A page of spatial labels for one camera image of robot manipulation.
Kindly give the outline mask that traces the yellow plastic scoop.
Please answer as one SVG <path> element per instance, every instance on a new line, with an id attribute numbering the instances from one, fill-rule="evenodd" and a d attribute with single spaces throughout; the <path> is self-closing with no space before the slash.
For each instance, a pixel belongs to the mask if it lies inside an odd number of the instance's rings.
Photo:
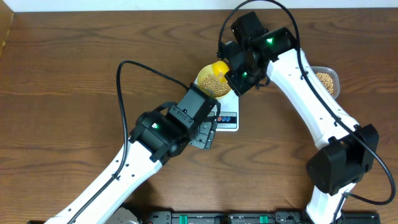
<path id="1" fill-rule="evenodd" d="M 224 76 L 229 71 L 229 67 L 228 67 L 227 63 L 225 63 L 222 60 L 212 63 L 211 69 L 212 69 L 213 73 L 217 76 Z"/>

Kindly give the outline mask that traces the yellow plastic bowl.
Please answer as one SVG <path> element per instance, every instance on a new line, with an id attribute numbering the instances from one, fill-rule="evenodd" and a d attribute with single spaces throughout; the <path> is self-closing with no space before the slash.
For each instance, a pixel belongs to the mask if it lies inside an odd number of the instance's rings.
<path id="1" fill-rule="evenodd" d="M 208 74 L 213 73 L 212 69 L 211 69 L 211 64 L 205 66 L 203 69 L 200 70 L 200 72 L 198 73 L 198 77 L 197 77 L 197 84 L 199 85 L 199 82 Z"/>

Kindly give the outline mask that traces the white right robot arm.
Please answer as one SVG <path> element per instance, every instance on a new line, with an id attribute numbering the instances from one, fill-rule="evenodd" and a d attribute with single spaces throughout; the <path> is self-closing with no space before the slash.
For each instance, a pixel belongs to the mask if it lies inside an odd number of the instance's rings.
<path id="1" fill-rule="evenodd" d="M 307 217 L 311 223 L 337 221 L 352 188 L 373 166 L 378 132 L 360 126 L 328 93 L 307 62 L 297 31 L 269 31 L 254 12 L 237 18 L 231 30 L 234 40 L 220 43 L 218 52 L 230 67 L 228 84 L 243 95 L 268 78 L 286 95 L 318 149 L 306 165 L 314 184 Z"/>

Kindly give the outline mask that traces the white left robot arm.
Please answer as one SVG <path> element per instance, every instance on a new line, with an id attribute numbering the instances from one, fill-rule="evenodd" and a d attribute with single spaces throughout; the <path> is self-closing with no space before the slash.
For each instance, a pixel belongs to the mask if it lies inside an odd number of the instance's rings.
<path id="1" fill-rule="evenodd" d="M 179 103 L 142 113 L 114 161 L 48 223 L 105 223 L 138 186 L 196 140 L 202 124 L 216 120 L 209 113 L 219 107 L 211 91 L 192 84 Z"/>

